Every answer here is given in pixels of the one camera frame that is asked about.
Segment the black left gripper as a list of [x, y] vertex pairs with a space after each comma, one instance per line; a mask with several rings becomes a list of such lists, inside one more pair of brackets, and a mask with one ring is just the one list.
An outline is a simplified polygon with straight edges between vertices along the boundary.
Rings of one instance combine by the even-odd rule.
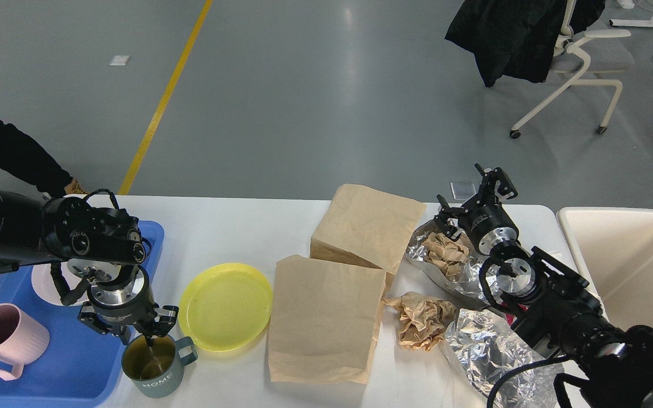
[[178, 320], [179, 307], [156, 305], [149, 276], [140, 266], [122, 267], [116, 279], [91, 285], [87, 296], [78, 320], [99, 335], [117, 337], [122, 345], [130, 342], [129, 326], [153, 347], [155, 338], [168, 335]]

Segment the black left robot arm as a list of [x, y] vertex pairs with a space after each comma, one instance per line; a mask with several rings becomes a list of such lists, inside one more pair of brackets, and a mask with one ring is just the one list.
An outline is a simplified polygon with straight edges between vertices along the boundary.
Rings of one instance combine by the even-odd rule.
[[49, 265], [63, 305], [87, 296], [78, 314], [84, 325], [123, 344], [134, 328], [152, 345], [173, 329], [179, 308], [156, 303], [143, 268], [154, 246], [137, 217], [104, 193], [110, 207], [91, 206], [88, 195], [40, 202], [0, 191], [0, 274]]

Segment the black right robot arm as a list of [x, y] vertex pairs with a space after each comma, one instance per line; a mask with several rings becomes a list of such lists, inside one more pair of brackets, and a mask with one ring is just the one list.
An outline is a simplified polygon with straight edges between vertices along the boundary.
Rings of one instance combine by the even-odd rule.
[[544, 357], [503, 375], [491, 388], [487, 406], [516, 375], [573, 360], [586, 378], [555, 376], [560, 406], [570, 406], [565, 388], [570, 384], [591, 407], [653, 407], [653, 328], [614, 327], [587, 290], [587, 279], [541, 248], [524, 250], [519, 229], [501, 205], [518, 191], [502, 168], [475, 168], [482, 175], [477, 193], [459, 207], [439, 195], [434, 222], [450, 240], [463, 232], [485, 256], [478, 272], [485, 300], [515, 316], [515, 333]]

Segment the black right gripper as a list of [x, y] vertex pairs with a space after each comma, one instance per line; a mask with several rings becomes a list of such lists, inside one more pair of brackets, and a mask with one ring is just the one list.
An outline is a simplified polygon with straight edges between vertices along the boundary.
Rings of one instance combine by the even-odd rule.
[[475, 202], [478, 207], [472, 210], [465, 207], [470, 206], [470, 198], [459, 207], [451, 207], [445, 197], [438, 195], [440, 210], [434, 216], [435, 224], [453, 242], [464, 236], [484, 256], [503, 243], [518, 246], [519, 229], [508, 212], [498, 206], [515, 199], [518, 190], [501, 167], [484, 168], [479, 164], [474, 167], [482, 176]]

